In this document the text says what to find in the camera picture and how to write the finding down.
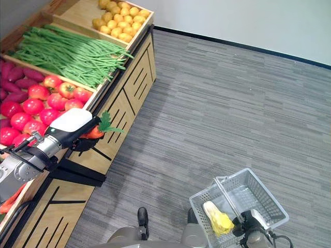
black baseboard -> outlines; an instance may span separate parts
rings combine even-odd
[[[208,37],[208,36],[192,34],[192,33],[178,31],[178,30],[165,28],[165,27],[154,26],[154,29],[161,30],[161,31],[166,31],[166,32],[170,32],[170,33],[174,33],[174,34],[178,34],[178,35],[185,35],[185,36],[189,36],[189,37],[194,37],[194,38],[198,38],[198,39],[202,39],[202,40],[209,40],[209,41],[212,41],[212,42],[217,42],[217,43],[221,43],[221,44],[225,44],[225,45],[231,45],[231,46],[234,46],[234,47],[244,48],[244,49],[252,50],[252,51],[255,51],[255,52],[271,54],[271,55],[275,55],[275,56],[278,56],[278,57],[288,58],[288,59],[304,62],[304,63],[307,63],[307,64],[311,64],[311,65],[314,65],[314,66],[323,67],[323,68],[331,70],[331,66],[326,65],[326,64],[322,64],[322,63],[315,62],[315,61],[305,59],[305,58],[292,56],[292,55],[285,54],[285,53],[278,53],[278,52],[274,52],[274,51],[263,49],[263,48],[257,48],[255,46],[252,47],[250,45],[244,45],[244,44],[240,44],[240,43],[236,43],[236,42],[232,42],[232,41],[221,40],[221,39],[212,38],[212,37]]]

green beans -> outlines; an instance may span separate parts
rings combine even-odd
[[[123,67],[124,48],[105,40],[74,34],[53,25],[31,27],[13,57],[97,88],[109,74]]]

gray carpet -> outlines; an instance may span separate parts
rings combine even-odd
[[[150,238],[178,241],[189,197],[249,167],[290,215],[276,233],[329,248],[331,71],[157,30],[154,41],[157,79],[67,247],[106,242],[140,206]]]

white plastic basket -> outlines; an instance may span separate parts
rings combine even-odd
[[[241,237],[235,237],[232,233],[216,237],[202,207],[208,200],[231,220],[241,218],[240,213],[250,209],[256,209],[262,215],[269,229],[289,220],[289,215],[251,169],[243,169],[228,177],[216,177],[207,189],[190,197],[195,216],[207,236],[210,248],[240,247],[238,241]]]

plastic vegetable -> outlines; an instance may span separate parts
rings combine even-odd
[[[222,234],[228,234],[234,227],[228,215],[219,211],[210,200],[203,204],[203,210],[209,217],[213,231],[217,237]]]

